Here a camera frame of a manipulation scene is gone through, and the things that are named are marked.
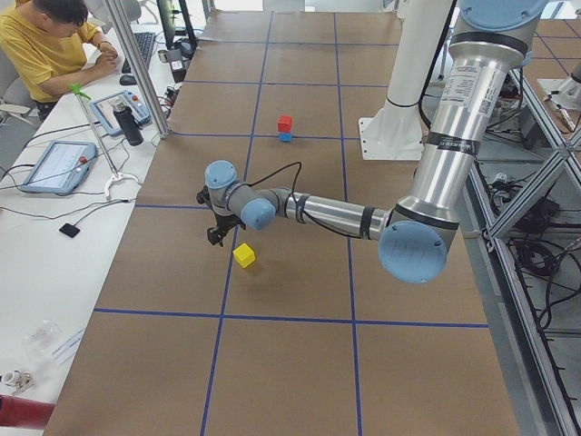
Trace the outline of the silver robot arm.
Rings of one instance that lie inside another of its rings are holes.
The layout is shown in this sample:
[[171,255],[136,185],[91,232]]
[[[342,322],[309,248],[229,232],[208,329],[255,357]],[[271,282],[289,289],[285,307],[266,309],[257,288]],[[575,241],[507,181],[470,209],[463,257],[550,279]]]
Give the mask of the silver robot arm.
[[580,70],[581,64],[570,73],[556,90],[555,98],[566,108],[580,110]]
[[459,225],[456,204],[507,73],[530,58],[542,1],[407,1],[386,101],[359,122],[367,160],[411,161],[408,195],[384,211],[293,188],[261,190],[224,160],[210,163],[200,203],[219,244],[234,227],[266,228],[283,216],[374,240],[383,268],[424,283],[444,269]]

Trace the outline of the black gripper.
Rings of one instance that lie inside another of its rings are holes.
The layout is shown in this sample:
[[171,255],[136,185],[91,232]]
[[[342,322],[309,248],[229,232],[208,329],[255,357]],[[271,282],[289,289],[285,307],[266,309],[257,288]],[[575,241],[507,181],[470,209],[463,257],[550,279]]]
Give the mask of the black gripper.
[[216,214],[215,219],[215,227],[208,228],[206,231],[207,239],[211,245],[223,246],[223,236],[226,236],[230,230],[240,225],[241,220],[236,214]]

